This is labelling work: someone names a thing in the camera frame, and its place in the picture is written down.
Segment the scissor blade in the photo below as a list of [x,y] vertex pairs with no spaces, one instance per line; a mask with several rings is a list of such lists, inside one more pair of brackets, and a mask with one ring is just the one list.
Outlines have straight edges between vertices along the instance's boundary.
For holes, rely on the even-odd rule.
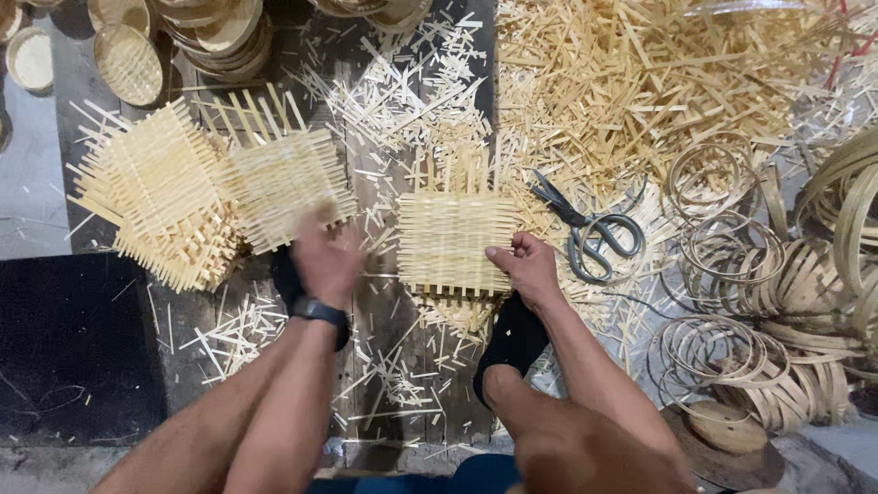
[[576,211],[570,201],[564,197],[564,194],[562,194],[542,173],[534,170],[534,174],[540,181],[543,189],[540,189],[537,185],[532,185],[530,190],[539,196],[540,199],[548,201],[549,207],[551,207],[552,211],[561,218],[562,222],[573,227],[584,226],[586,224],[585,216]]

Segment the blue shorts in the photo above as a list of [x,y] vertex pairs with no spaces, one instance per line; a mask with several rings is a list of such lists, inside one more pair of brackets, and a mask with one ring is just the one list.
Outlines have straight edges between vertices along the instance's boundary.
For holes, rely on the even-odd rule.
[[405,475],[315,480],[307,494],[504,494],[522,480],[515,458],[508,454],[477,454],[464,460],[454,476]]

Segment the black mat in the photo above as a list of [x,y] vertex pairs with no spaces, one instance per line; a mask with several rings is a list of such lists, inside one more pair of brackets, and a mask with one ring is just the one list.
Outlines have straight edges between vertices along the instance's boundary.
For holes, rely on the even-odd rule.
[[166,418],[145,289],[111,253],[0,262],[0,445],[127,445]]

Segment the black sock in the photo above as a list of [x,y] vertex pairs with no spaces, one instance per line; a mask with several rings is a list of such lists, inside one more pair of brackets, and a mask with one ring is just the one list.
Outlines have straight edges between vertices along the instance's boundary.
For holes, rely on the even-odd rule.
[[524,305],[522,296],[518,292],[513,292],[500,307],[491,341],[482,353],[479,368],[472,378],[472,390],[479,401],[486,408],[491,408],[485,403],[482,395],[482,381],[486,369],[494,364],[507,364],[518,369],[524,377],[530,365],[539,358],[548,344],[549,335],[543,322]]
[[[286,305],[286,313],[292,314],[292,308],[300,298],[306,295],[302,287],[302,279],[296,269],[296,263],[290,257],[290,248],[282,245],[277,252],[271,254],[271,278],[274,280],[275,289],[280,294]],[[350,339],[350,327],[348,321],[344,327],[339,328],[335,336],[335,351],[339,352]]]

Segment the wristwatch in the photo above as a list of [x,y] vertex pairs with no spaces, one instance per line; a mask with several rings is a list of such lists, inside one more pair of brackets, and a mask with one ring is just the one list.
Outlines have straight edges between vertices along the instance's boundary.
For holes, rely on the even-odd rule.
[[348,315],[343,310],[329,307],[327,304],[309,296],[304,296],[296,301],[292,307],[292,314],[312,321],[320,319],[332,324],[339,331],[344,329],[345,323],[348,321]]

